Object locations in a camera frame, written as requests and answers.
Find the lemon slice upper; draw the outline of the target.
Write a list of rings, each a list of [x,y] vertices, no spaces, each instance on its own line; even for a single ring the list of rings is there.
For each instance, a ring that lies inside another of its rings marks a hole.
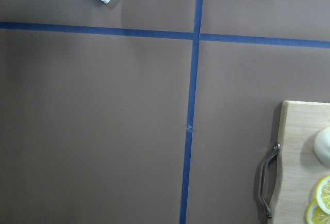
[[[316,201],[322,211],[329,214],[329,175],[320,179],[316,187]]]

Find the lemon slice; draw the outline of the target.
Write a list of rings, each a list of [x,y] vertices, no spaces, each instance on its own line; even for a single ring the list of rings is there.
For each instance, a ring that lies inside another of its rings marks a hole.
[[[322,211],[329,214],[329,175],[320,179],[316,187],[316,201]]]
[[[329,224],[329,214],[319,207],[316,200],[307,207],[305,219],[307,224]]]

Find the lemon slice lower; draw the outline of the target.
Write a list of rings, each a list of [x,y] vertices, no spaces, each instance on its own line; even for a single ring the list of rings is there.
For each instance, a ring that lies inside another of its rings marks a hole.
[[[316,200],[307,207],[305,219],[307,224],[329,224],[329,214],[319,207]]]

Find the white garlic bulb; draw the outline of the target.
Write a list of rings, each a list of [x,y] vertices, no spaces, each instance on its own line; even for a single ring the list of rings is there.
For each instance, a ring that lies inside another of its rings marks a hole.
[[[329,167],[329,127],[324,128],[316,135],[314,152],[320,162]]]

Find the wooden cutting board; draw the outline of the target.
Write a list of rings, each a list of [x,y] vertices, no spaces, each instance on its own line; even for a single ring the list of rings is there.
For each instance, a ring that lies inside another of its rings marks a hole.
[[[329,167],[314,152],[316,135],[329,127],[329,104],[283,101],[279,121],[277,175],[268,223],[306,223],[318,181]]]

